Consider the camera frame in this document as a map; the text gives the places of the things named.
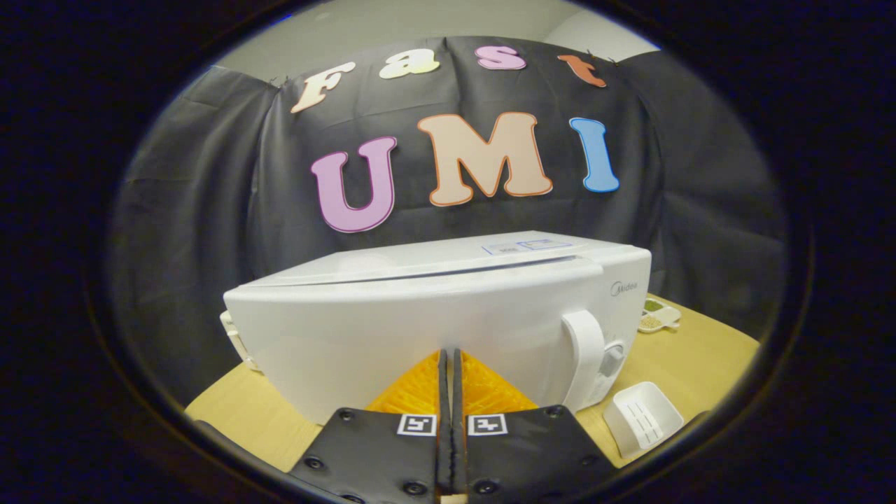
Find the microwave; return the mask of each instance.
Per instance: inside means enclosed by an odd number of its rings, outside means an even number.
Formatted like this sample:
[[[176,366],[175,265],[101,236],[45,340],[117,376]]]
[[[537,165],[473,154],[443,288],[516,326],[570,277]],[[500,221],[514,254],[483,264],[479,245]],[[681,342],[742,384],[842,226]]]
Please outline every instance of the microwave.
[[[316,423],[455,348],[538,406],[575,412],[625,364],[649,279],[643,248],[524,231],[331,254],[225,292],[222,319]]]

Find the grey wall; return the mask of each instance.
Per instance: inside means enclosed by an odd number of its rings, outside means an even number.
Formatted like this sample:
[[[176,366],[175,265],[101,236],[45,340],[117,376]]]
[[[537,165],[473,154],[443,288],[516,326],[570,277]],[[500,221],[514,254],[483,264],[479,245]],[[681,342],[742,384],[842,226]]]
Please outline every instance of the grey wall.
[[[263,30],[217,65],[280,83],[364,48],[456,35],[546,41],[616,61],[655,49],[563,0],[331,0]]]

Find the black fabric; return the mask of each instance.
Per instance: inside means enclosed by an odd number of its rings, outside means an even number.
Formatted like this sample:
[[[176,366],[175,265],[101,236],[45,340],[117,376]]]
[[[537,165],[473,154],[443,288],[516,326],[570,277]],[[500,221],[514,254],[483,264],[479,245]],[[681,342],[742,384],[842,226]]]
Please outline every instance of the black fabric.
[[[489,71],[476,48],[510,46],[522,71]],[[384,80],[384,60],[431,48],[441,66]],[[580,80],[578,55],[607,82]],[[326,99],[291,114],[304,80],[354,61]],[[459,114],[485,139],[504,112],[527,112],[554,189],[433,206],[435,163],[417,122]],[[584,188],[586,161],[572,117],[607,127],[620,187]],[[354,234],[323,220],[310,167],[347,152],[346,200],[370,199],[358,147],[394,136],[395,206]],[[508,176],[502,174],[499,187]],[[116,215],[115,301],[125,336],[182,402],[237,363],[218,323],[221,295],[242,282],[332,252],[516,230],[631,243],[653,252],[650,291],[758,337],[783,288],[784,213],[776,184],[733,113],[670,56],[619,66],[548,44],[492,37],[410,41],[310,69],[275,89],[213,68],[159,118],[134,158]]]
[[[246,207],[276,88],[213,67],[134,155],[112,223],[109,275],[124,339],[186,404],[239,363],[221,294],[251,280]]]

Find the microwave handle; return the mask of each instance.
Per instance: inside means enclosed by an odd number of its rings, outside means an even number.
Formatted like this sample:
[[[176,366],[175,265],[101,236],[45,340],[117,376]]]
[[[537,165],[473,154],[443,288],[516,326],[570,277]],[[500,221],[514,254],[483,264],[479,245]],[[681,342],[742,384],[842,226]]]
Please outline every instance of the microwave handle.
[[[563,325],[573,342],[573,381],[563,405],[573,413],[588,402],[595,378],[604,360],[604,332],[598,320],[587,310],[563,315]]]

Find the letter m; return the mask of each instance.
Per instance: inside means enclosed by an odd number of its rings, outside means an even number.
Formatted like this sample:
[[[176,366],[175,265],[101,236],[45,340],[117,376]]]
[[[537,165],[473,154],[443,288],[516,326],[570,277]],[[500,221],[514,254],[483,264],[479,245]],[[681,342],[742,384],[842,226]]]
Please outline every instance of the letter m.
[[[510,170],[504,191],[511,196],[535,196],[554,187],[545,177],[535,145],[535,116],[505,112],[495,121],[486,142],[461,116],[447,114],[425,117],[417,128],[429,134],[435,154],[438,186],[429,195],[436,206],[467,203],[473,189],[461,180],[461,166],[486,196],[498,189],[504,164]]]

